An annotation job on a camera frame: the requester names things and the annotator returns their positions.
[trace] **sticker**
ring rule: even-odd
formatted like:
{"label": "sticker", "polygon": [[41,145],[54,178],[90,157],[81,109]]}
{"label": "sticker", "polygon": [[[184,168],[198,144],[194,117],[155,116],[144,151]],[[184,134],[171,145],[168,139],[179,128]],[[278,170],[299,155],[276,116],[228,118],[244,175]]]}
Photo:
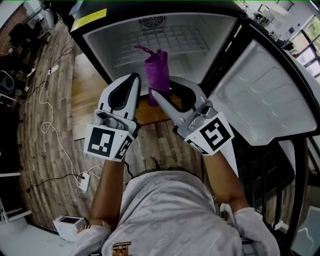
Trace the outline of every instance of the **sticker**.
{"label": "sticker", "polygon": [[83,25],[85,24],[88,24],[90,22],[94,22],[98,19],[101,19],[103,17],[106,17],[107,16],[107,8],[106,9],[102,9],[102,10],[99,10],[99,11],[96,11],[94,13],[91,13],[87,16],[84,16],[78,20],[76,20],[74,23],[73,23],[73,26],[72,26],[72,29],[71,29],[71,32],[82,27]]}
{"label": "sticker", "polygon": [[200,133],[213,151],[216,151],[221,145],[231,138],[231,135],[218,117],[216,117],[207,126],[203,127],[200,130]]}
{"label": "sticker", "polygon": [[226,117],[219,112],[214,117],[206,119],[204,124],[190,133],[184,141],[201,154],[213,156],[233,137],[234,133]]}
{"label": "sticker", "polygon": [[121,160],[124,157],[124,155],[126,154],[127,149],[129,148],[129,146],[131,145],[131,142],[132,142],[132,139],[129,136],[127,136],[125,138],[125,141],[122,143],[119,151],[116,153],[114,158],[117,158],[117,159]]}
{"label": "sticker", "polygon": [[89,141],[88,151],[108,158],[114,137],[114,131],[94,127]]}
{"label": "sticker", "polygon": [[87,124],[83,152],[98,158],[120,162],[135,138],[127,130]]}
{"label": "sticker", "polygon": [[190,139],[186,141],[186,143],[188,143],[190,146],[192,146],[194,149],[198,150],[201,154],[203,155],[207,155],[208,153],[202,149],[201,147],[199,147],[196,143],[194,143],[193,141],[191,141]]}

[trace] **wire rack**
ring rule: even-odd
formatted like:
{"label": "wire rack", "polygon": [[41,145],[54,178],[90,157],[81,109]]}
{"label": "wire rack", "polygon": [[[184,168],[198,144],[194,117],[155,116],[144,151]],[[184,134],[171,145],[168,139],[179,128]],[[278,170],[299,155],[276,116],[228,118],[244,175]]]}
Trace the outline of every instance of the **wire rack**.
{"label": "wire rack", "polygon": [[161,49],[169,55],[208,52],[203,37],[195,26],[166,26],[132,32],[114,41],[115,67],[145,60],[150,54],[135,48],[141,45],[156,52]]}

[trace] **black cable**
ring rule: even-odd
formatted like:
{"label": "black cable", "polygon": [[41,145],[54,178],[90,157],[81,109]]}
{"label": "black cable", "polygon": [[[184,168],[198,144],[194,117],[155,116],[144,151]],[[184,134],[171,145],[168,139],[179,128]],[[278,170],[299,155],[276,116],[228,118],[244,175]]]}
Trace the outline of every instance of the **black cable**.
{"label": "black cable", "polygon": [[205,180],[205,171],[204,171],[204,158],[201,155],[201,181],[204,183]]}
{"label": "black cable", "polygon": [[60,179],[63,179],[63,178],[65,178],[65,177],[69,176],[69,175],[77,176],[77,178],[80,178],[80,179],[82,179],[82,180],[85,179],[85,177],[80,176],[79,174],[70,173],[70,174],[66,174],[66,175],[64,175],[63,177],[60,177],[60,178],[48,178],[48,179],[42,181],[40,184],[36,184],[36,185],[31,184],[30,187],[26,189],[26,191],[23,191],[23,192],[21,192],[21,193],[24,193],[24,192],[30,193],[31,188],[33,188],[33,187],[39,187],[39,186],[41,186],[41,185],[42,185],[43,183],[45,183],[45,182],[53,181],[53,180],[60,180]]}
{"label": "black cable", "polygon": [[[57,59],[50,65],[50,70],[52,69],[52,66],[53,66],[58,60],[60,60],[60,58],[61,58],[62,56],[69,55],[69,54],[71,54],[71,53],[74,51],[74,48],[73,48],[73,47],[69,47],[69,48],[67,48],[67,49],[64,50],[64,48],[71,42],[71,40],[72,40],[72,37],[71,37],[70,40],[65,44],[65,46],[62,47],[59,58],[57,58]],[[43,83],[45,83],[45,84],[44,84],[44,88],[47,88],[47,87],[49,86],[49,80],[44,80],[44,81],[42,81],[37,87],[35,87],[35,88],[33,89],[32,93],[31,93],[29,96],[26,96],[26,99],[30,98],[30,97],[34,94],[34,92],[36,92],[36,94],[40,93],[40,89],[41,89],[41,86],[42,86]]]}
{"label": "black cable", "polygon": [[130,170],[129,170],[129,164],[126,162],[126,161],[124,161],[124,164],[125,164],[125,166],[126,166],[126,171],[128,172],[128,174],[131,176],[131,179],[133,179],[134,178],[134,176],[133,176],[133,174],[130,172]]}

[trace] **person's arm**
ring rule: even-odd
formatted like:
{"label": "person's arm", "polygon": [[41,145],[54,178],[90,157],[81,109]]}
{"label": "person's arm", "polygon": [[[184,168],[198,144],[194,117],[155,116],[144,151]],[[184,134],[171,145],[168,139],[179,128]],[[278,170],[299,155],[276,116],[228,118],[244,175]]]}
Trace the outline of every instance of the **person's arm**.
{"label": "person's arm", "polygon": [[242,184],[221,151],[204,156],[203,162],[219,204],[230,205],[233,213],[249,207]]}
{"label": "person's arm", "polygon": [[104,162],[100,182],[91,205],[91,225],[103,226],[105,222],[111,231],[116,229],[123,194],[124,162],[124,160]]}

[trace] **yellow label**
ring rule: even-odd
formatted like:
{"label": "yellow label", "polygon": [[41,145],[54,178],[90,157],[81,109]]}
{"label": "yellow label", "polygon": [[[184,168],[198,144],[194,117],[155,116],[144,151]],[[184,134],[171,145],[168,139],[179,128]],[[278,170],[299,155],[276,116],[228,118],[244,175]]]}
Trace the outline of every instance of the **yellow label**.
{"label": "yellow label", "polygon": [[96,21],[96,20],[101,19],[106,16],[107,16],[107,8],[103,9],[103,10],[96,11],[94,13],[87,15],[87,16],[84,16],[74,22],[71,31],[74,31],[74,30],[82,27],[85,24]]}

